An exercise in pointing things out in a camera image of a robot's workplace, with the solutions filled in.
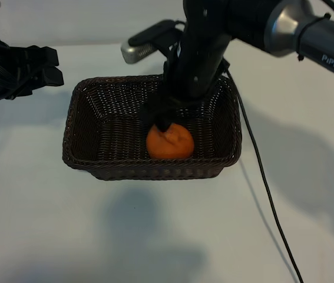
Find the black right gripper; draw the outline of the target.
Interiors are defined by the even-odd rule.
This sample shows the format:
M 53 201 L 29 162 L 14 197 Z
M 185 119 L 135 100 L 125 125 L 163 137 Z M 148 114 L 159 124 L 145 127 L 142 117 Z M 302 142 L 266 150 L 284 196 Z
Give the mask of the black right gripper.
M 231 36 L 223 28 L 186 26 L 179 43 L 164 65 L 164 83 L 183 100 L 198 100 L 205 96 L 217 80 L 217 73 Z M 156 125 L 167 131 L 174 121 L 176 101 L 167 101 L 162 94 L 148 94 L 140 106 L 140 120 L 145 126 Z

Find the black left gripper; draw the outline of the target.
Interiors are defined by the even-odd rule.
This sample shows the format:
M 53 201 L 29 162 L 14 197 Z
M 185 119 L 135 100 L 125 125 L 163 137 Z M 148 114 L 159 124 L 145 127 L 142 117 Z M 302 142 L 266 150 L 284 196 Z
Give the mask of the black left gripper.
M 52 67 L 36 73 L 35 63 Z M 30 96 L 37 87 L 64 85 L 57 66 L 58 54 L 51 47 L 11 47 L 0 40 L 0 101 Z

